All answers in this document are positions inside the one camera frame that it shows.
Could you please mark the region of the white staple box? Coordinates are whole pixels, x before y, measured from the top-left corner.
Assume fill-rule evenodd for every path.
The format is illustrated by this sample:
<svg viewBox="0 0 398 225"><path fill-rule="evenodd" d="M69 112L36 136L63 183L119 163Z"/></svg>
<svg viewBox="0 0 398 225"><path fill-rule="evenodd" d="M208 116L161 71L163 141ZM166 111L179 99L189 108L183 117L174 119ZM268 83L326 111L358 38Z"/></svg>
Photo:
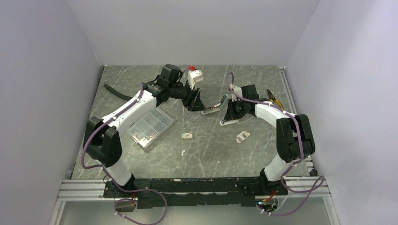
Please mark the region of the white staple box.
<svg viewBox="0 0 398 225"><path fill-rule="evenodd" d="M183 133L181 135L182 140L190 140L193 139L193 133L189 132L189 133Z"/></svg>

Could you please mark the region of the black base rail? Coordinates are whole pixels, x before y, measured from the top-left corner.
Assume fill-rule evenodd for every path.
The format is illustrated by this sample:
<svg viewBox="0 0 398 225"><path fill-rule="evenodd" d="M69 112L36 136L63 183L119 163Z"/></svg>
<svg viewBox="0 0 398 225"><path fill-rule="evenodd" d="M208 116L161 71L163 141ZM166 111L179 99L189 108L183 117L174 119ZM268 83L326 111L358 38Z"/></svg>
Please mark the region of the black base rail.
<svg viewBox="0 0 398 225"><path fill-rule="evenodd" d="M105 194L119 193L128 196L131 193L124 192L116 187L112 181L105 184ZM256 202L275 196L281 192L287 195L288 191L281 183L274 186L263 187L259 177L224 177L224 178L181 178L181 179L135 179L133 194L138 202L139 209L151 209L154 207L177 206L208 206L208 205L240 205L242 207L254 207ZM199 195L188 194L186 196L166 195L163 192L228 192L226 195Z"/></svg>

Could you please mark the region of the aluminium frame profile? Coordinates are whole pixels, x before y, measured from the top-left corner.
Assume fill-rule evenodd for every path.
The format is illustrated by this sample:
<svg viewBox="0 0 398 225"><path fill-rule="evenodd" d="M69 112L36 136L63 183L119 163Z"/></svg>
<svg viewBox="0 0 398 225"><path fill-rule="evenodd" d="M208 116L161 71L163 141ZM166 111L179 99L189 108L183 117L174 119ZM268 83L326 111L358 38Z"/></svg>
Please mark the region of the aluminium frame profile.
<svg viewBox="0 0 398 225"><path fill-rule="evenodd" d="M288 180L287 183L292 185L291 188L304 189L310 188L306 184L310 184L310 181L315 181L315 177L307 177L304 180ZM127 198L128 196L121 196L119 193L116 194L105 194L105 183L102 180L64 180L61 184L58 192L57 201L112 201ZM188 194L199 194L199 195L226 195L228 192L163 192L166 195L177 195L186 196ZM288 191L287 195L282 195L281 192L277 193L274 197L290 197L290 198L301 198L305 197L307 193L294 193ZM331 197L331 192L327 184L323 184L320 188L311 192L309 197Z"/></svg>

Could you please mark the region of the white staple box tray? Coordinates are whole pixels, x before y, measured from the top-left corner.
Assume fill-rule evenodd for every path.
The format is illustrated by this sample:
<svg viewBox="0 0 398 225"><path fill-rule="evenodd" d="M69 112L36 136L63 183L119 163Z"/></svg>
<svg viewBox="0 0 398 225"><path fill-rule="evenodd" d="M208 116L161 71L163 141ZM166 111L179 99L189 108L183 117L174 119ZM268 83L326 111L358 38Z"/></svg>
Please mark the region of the white staple box tray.
<svg viewBox="0 0 398 225"><path fill-rule="evenodd" d="M247 131L242 131L236 136L237 143L242 143L245 139L247 139L251 134Z"/></svg>

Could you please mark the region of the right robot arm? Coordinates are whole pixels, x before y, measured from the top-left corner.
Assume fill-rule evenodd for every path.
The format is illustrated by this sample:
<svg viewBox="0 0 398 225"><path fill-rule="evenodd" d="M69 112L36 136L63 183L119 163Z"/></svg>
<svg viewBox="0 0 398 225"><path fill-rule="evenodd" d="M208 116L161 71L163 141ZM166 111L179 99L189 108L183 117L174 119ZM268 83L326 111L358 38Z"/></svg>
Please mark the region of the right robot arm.
<svg viewBox="0 0 398 225"><path fill-rule="evenodd" d="M277 154L259 175L258 188L271 194L283 176L295 165L315 153L315 143L309 118L290 113L268 98L260 98L255 85L229 85L232 98L228 100L225 121L238 120L247 114L263 119L276 128Z"/></svg>

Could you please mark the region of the clear plastic screw organizer box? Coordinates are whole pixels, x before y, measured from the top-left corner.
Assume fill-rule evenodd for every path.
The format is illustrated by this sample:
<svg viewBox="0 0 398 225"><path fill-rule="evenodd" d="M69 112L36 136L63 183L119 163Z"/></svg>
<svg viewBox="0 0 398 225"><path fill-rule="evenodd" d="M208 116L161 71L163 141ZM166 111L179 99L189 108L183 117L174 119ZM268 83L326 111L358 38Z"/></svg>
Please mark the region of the clear plastic screw organizer box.
<svg viewBox="0 0 398 225"><path fill-rule="evenodd" d="M169 115L159 108L154 108L132 124L127 133L135 143L146 149L172 124L173 119Z"/></svg>

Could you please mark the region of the yellow handled pliers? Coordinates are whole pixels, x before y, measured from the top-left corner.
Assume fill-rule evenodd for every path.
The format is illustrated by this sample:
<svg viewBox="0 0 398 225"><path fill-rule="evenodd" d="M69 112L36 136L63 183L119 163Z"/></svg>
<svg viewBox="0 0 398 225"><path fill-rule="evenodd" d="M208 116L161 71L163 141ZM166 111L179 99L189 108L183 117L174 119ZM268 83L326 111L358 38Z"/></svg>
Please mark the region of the yellow handled pliers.
<svg viewBox="0 0 398 225"><path fill-rule="evenodd" d="M276 105L278 105L281 109L284 109L283 104L274 96L274 94L272 93L272 91L271 91L270 89L267 89L267 94L268 94L268 97L269 97L270 101L271 101L273 104L276 104Z"/></svg>

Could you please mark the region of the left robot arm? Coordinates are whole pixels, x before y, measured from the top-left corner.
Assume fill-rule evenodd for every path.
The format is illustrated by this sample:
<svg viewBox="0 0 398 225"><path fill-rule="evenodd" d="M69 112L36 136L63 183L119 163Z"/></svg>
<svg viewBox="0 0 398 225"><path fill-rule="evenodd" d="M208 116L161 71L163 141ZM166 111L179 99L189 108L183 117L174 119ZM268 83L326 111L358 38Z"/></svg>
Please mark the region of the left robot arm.
<svg viewBox="0 0 398 225"><path fill-rule="evenodd" d="M181 82L184 72L180 67L166 64L152 81L141 83L139 92L114 112L102 117L91 117L86 124L81 166L84 169L101 167L116 183L116 191L123 197L135 190L135 177L122 161L121 136L141 117L170 98L180 99L191 112L203 111L200 88L195 85L204 79L203 72L188 67L188 77ZM86 166L84 157L88 154L98 164Z"/></svg>

